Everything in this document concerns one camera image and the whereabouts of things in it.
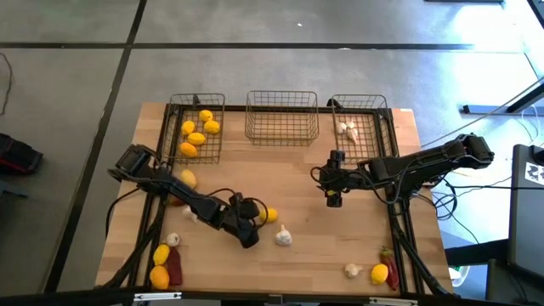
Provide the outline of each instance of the garlic bulb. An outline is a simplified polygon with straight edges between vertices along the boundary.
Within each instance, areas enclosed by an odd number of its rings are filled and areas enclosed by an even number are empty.
[[[176,233],[168,234],[166,243],[169,247],[177,247],[179,244],[179,236]]]
[[[357,276],[357,274],[362,270],[363,270],[362,266],[349,263],[349,264],[346,264],[346,266],[343,269],[343,272],[346,274],[348,278],[355,278],[355,276]]]
[[[194,223],[196,223],[197,216],[190,210],[189,206],[186,206],[184,208],[182,214],[184,215],[184,217],[189,218],[189,219],[193,220]]]
[[[348,127],[348,128],[355,128],[355,123],[354,123],[354,121],[351,120],[351,119],[348,119],[348,120],[346,121],[346,127]]]
[[[346,128],[348,128],[346,126],[346,123],[344,122],[337,122],[337,133],[341,134],[341,133],[345,133],[346,132]]]
[[[348,131],[346,131],[346,135],[348,135],[348,138],[351,139],[351,141],[354,142],[354,144],[358,144],[359,141],[357,140],[359,138],[359,132],[355,128],[348,128]]]
[[[282,224],[281,230],[275,235],[275,243],[280,246],[290,246],[292,244],[291,233]]]

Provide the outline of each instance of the wooden tabletop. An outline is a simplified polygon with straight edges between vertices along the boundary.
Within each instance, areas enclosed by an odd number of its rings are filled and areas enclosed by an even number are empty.
[[[155,149],[165,104],[144,103],[134,134],[135,144]],[[401,155],[420,149],[411,110],[393,110]],[[313,166],[325,164],[335,148],[332,115],[320,114],[320,136],[309,147],[251,145],[244,134],[245,114],[225,112],[219,164],[189,165],[197,177],[196,190],[209,193],[229,187],[276,208],[279,220],[259,230],[257,245],[243,249],[233,236],[182,216],[181,207],[166,210],[161,237],[176,232],[182,243],[184,284],[181,290],[200,292],[266,292],[279,294],[397,295],[387,286],[374,286],[370,269],[379,264],[382,246],[391,247],[386,207],[371,191],[354,190],[343,207],[326,206],[322,191],[310,178]],[[183,169],[176,163],[174,175]],[[120,194],[133,188],[123,183]],[[218,195],[228,198],[228,194]],[[137,192],[117,204],[97,275],[97,285],[108,281],[133,250],[145,201]],[[434,208],[411,201],[418,252],[433,275],[449,291],[451,281]],[[277,246],[275,233],[284,224],[291,232],[290,247]],[[145,273],[140,264],[138,283]],[[408,286],[414,291],[405,255]],[[345,264],[363,265],[353,280],[343,274]]]

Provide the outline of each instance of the red chili pepper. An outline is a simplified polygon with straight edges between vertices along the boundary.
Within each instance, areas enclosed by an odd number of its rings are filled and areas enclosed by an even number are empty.
[[[399,271],[394,262],[393,251],[383,246],[382,251],[380,252],[380,262],[388,266],[388,278],[386,279],[386,282],[393,291],[397,291],[399,288]]]
[[[175,247],[170,247],[170,253],[167,258],[167,271],[170,276],[170,286],[183,284],[184,278],[181,272],[181,257]]]

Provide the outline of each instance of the wire basket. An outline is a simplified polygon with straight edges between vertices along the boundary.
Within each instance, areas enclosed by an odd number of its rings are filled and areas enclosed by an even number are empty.
[[[319,134],[317,94],[314,92],[247,93],[246,137],[252,145],[311,145]]]
[[[179,93],[170,98],[167,106],[168,122],[165,128],[163,152],[167,158],[174,158],[178,163],[200,164],[218,163],[221,155],[221,144],[224,130],[224,95],[221,93]],[[219,133],[211,134],[204,131],[204,123],[199,118],[200,111],[208,110],[213,114],[213,120],[219,123]],[[204,144],[197,145],[197,157],[188,157],[181,153],[179,145],[187,142],[187,135],[181,133],[183,122],[191,120],[195,123],[195,132],[206,136]],[[176,141],[175,152],[171,152],[170,144]]]
[[[346,153],[346,163],[362,162],[380,156],[396,156],[391,111],[379,94],[337,94],[327,106],[332,107],[337,150]],[[339,122],[353,122],[358,131],[357,143],[346,133],[337,133]]]

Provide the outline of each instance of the concrete floor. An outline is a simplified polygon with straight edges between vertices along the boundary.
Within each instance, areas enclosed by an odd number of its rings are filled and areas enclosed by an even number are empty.
[[[124,42],[138,1],[9,0],[3,6],[7,9],[0,12],[0,42]],[[137,42],[473,43],[479,47],[473,52],[134,50],[59,289],[94,285],[105,213],[118,189],[105,170],[129,144],[143,102],[167,102],[174,93],[220,92],[228,103],[244,104],[250,89],[313,90],[321,103],[338,93],[383,94],[390,107],[414,109],[420,139],[426,143],[475,119],[460,115],[460,105],[502,103],[536,80],[521,53],[524,41],[508,16],[495,4],[421,0],[344,0],[334,5],[325,0],[149,1]],[[38,292],[47,277],[121,51],[0,52],[9,57],[15,74],[0,131],[45,154],[40,173],[14,181],[25,186],[32,198],[3,198],[0,206],[0,271],[23,275],[0,282],[0,295],[14,295]],[[0,63],[0,97],[6,73]],[[503,179],[511,146],[501,141],[529,142],[513,117],[486,118],[463,132],[484,135],[501,158],[486,178],[452,175],[458,184]],[[494,190],[464,196],[456,215],[481,241],[506,236],[507,198]],[[450,221],[441,228],[472,240]],[[14,256],[14,250],[21,252]]]

